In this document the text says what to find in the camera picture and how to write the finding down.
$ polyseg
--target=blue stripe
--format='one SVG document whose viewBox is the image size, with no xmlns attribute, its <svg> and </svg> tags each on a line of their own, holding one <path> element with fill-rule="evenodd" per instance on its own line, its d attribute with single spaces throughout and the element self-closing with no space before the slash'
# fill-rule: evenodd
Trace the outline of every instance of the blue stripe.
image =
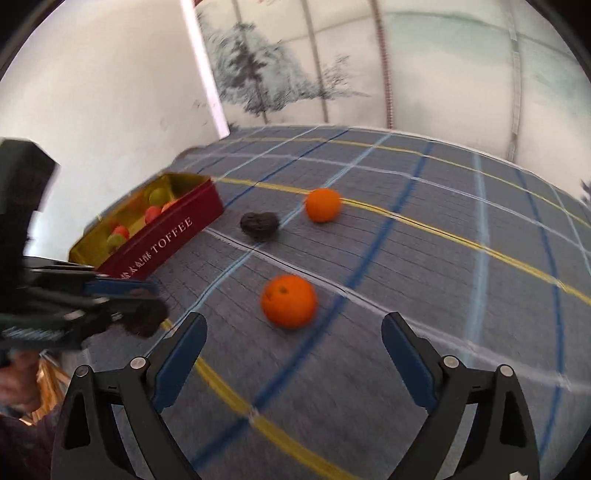
<svg viewBox="0 0 591 480">
<path fill-rule="evenodd" d="M 521 170 L 515 170 L 517 172 L 517 176 L 519 177 L 519 181 L 521 182 L 521 186 L 527 190 L 527 183 L 525 182 L 525 177 Z M 542 223 L 542 218 L 538 211 L 538 207 L 535 204 L 534 198 L 532 194 L 528 191 L 527 197 L 530 201 L 531 209 L 534 212 L 535 220 L 539 223 Z M 538 227 L 540 229 L 540 235 L 542 236 L 542 244 L 544 245 L 544 250 L 546 252 L 546 256 L 548 257 L 548 264 L 550 265 L 550 274 L 558 279 L 558 268 L 556 267 L 556 261 L 554 259 L 554 255 L 552 253 L 552 249 L 550 247 L 550 239 L 548 238 L 548 233 L 543 227 Z M 558 373 L 564 373 L 564 322 L 562 318 L 562 305 L 560 303 L 560 290 L 558 289 L 558 285 L 552 285 L 552 298 L 554 300 L 554 314 L 556 316 L 556 370 Z M 557 385 L 554 387 L 554 392 L 552 395 L 552 402 L 550 405 L 550 415 L 548 416 L 548 420 L 546 421 L 546 427 L 544 429 L 544 434 L 540 441 L 539 451 L 540 451 L 540 459 L 544 457 L 548 446 L 550 445 L 550 440 L 552 439 L 552 434 L 554 433 L 554 427 L 556 426 L 556 417 L 558 416 L 558 410 L 560 408 L 560 403 L 562 401 L 562 388 Z"/>
<path fill-rule="evenodd" d="M 482 200 L 476 201 L 476 217 L 478 227 L 478 243 L 481 247 L 488 247 L 491 244 L 491 235 L 488 228 L 488 209 L 486 202 L 486 186 L 482 175 L 482 162 L 480 155 L 472 154 L 474 164 L 474 176 L 476 183 L 476 194 Z M 465 338 L 475 345 L 480 343 L 482 328 L 485 321 L 486 304 L 488 297 L 488 275 L 490 257 L 482 249 L 475 252 L 476 266 L 472 279 L 472 293 L 470 295 L 470 310 L 468 312 Z M 473 355 L 463 355 L 464 363 L 471 366 Z"/>
<path fill-rule="evenodd" d="M 416 184 L 416 178 L 420 177 L 421 172 L 423 171 L 423 168 L 425 167 L 425 164 L 427 162 L 427 158 L 425 155 L 429 155 L 432 149 L 433 144 L 429 143 L 427 148 L 425 149 L 425 152 L 423 152 L 423 156 L 417 162 L 417 165 L 413 172 L 413 177 L 409 179 L 409 181 L 404 187 L 404 190 L 398 196 L 396 204 L 391 209 L 393 213 L 400 213 L 404 205 L 406 205 L 406 203 L 408 202 L 408 199 L 411 193 L 413 192 L 414 186 Z M 390 230 L 392 229 L 395 223 L 395 218 L 388 218 L 382 224 L 380 231 L 378 232 L 372 245 L 368 248 L 368 251 L 366 252 L 364 257 L 362 258 L 361 263 L 345 283 L 346 287 L 354 289 L 359 285 L 367 269 L 374 261 L 376 255 L 381 249 L 382 244 L 384 243 L 384 240 L 386 240 L 386 238 L 388 237 L 388 234 L 390 233 Z M 326 330 L 328 329 L 332 321 L 336 318 L 336 316 L 340 313 L 345 303 L 346 299 L 342 296 L 339 296 L 333 303 L 332 307 L 326 312 L 326 314 L 316 322 L 311 334 L 298 348 L 298 351 L 294 354 L 294 356 L 292 356 L 289 363 L 267 384 L 267 386 L 262 390 L 262 392 L 257 395 L 254 402 L 252 403 L 257 410 L 262 410 L 263 408 L 265 408 L 269 404 L 269 402 L 283 389 L 286 383 L 289 382 L 289 380 L 297 372 L 299 366 L 305 360 L 306 356 L 315 347 L 318 341 L 323 337 L 323 334 L 326 332 Z M 231 425 L 230 428 L 226 429 L 222 433 L 222 435 L 219 436 L 213 443 L 207 445 L 191 463 L 193 465 L 193 468 L 198 469 L 202 467 L 208 461 L 210 461 L 215 455 L 220 453 L 243 430 L 243 427 L 238 426 L 239 423 L 243 422 L 244 419 L 238 420 L 233 425 Z"/>
<path fill-rule="evenodd" d="M 293 160 L 290 160 L 289 162 L 287 162 L 285 165 L 282 165 L 279 168 L 276 168 L 275 170 L 273 170 L 271 173 L 269 173 L 269 175 L 265 175 L 263 178 L 261 178 L 257 183 L 260 183 L 262 181 L 267 181 L 269 178 L 271 178 L 273 175 L 275 175 L 276 173 L 279 173 L 281 170 L 283 170 L 284 168 L 289 167 L 290 165 L 292 165 L 293 163 L 295 163 L 296 161 L 298 161 L 301 157 L 305 157 L 307 154 L 312 153 L 314 150 L 316 150 L 317 148 L 320 148 L 324 145 L 326 145 L 328 142 L 330 142 L 331 140 L 334 140 L 337 137 L 340 137 L 341 135 L 345 135 L 345 133 L 347 133 L 349 131 L 349 128 L 337 135 L 335 135 L 334 137 L 330 137 L 328 140 L 323 141 L 321 144 L 318 144 L 314 147 L 312 147 L 311 149 L 307 150 L 306 152 L 302 153 L 302 155 L 300 155 L 297 158 L 294 158 Z M 256 188 L 256 184 L 255 185 L 251 185 L 250 187 L 248 187 L 246 190 L 244 190 L 243 192 L 240 192 L 238 195 L 236 195 L 232 200 L 230 200 L 229 202 L 227 202 L 227 204 L 225 204 L 225 208 L 228 208 L 231 204 L 233 204 L 235 201 L 237 201 L 240 197 L 246 195 L 248 192 L 250 192 L 253 188 Z"/>
</svg>

